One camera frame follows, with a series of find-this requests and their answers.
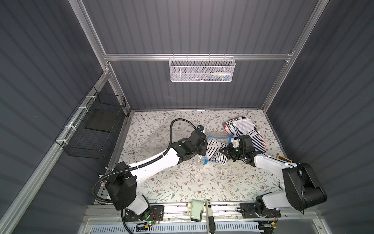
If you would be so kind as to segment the black striped garment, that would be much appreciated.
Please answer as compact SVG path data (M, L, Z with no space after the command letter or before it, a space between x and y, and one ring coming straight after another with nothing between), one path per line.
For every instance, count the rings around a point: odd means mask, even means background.
M228 157L220 152L220 150L226 148L228 145L226 143L216 141L214 139L209 139L207 142L206 157L208 162L215 162L225 165Z

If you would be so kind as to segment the clear vacuum bag blue zipper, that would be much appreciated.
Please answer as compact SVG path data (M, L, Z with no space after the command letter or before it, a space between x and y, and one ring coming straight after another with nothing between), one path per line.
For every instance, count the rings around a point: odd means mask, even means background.
M173 142L173 125L177 121L188 123L194 130L190 137ZM166 150L143 161L138 167L150 167L151 169L164 170L184 161L188 161L196 155L202 156L204 162L208 162L209 159L215 159L219 150L227 146L213 139L214 137L205 135L203 126L195 126L190 121L181 118L174 119L170 124L169 143Z

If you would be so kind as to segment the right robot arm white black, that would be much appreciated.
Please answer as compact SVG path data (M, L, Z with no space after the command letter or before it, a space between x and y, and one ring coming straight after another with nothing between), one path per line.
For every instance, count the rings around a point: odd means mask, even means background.
M256 197L253 207L248 208L259 217L269 215L278 208L293 208L303 213L305 209L324 203L328 199L311 165L273 158L263 151L256 151L249 136L233 138L231 143L219 152L233 162L240 160L281 179L279 191Z

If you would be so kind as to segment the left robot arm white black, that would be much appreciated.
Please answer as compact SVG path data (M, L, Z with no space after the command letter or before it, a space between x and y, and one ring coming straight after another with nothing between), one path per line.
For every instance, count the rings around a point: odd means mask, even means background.
M137 186L167 168L188 161L207 150L207 136L199 130L190 137L173 142L170 148L147 160L126 165L119 163L108 177L105 188L117 211L128 209L136 215L147 215L151 206L144 196L137 194Z

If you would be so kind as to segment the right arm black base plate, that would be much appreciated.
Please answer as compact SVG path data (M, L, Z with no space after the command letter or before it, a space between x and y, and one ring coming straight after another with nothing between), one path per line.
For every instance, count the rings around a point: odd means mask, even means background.
M244 202L240 203L239 207L236 208L243 218L275 218L281 217L280 210L268 209L264 205L258 202Z

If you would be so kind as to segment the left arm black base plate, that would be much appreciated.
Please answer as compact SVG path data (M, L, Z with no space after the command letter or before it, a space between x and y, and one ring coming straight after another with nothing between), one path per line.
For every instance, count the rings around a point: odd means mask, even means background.
M152 205L142 215L137 215L130 210L124 211L124 218L126 222L140 222L140 221L163 221L165 213L164 205Z

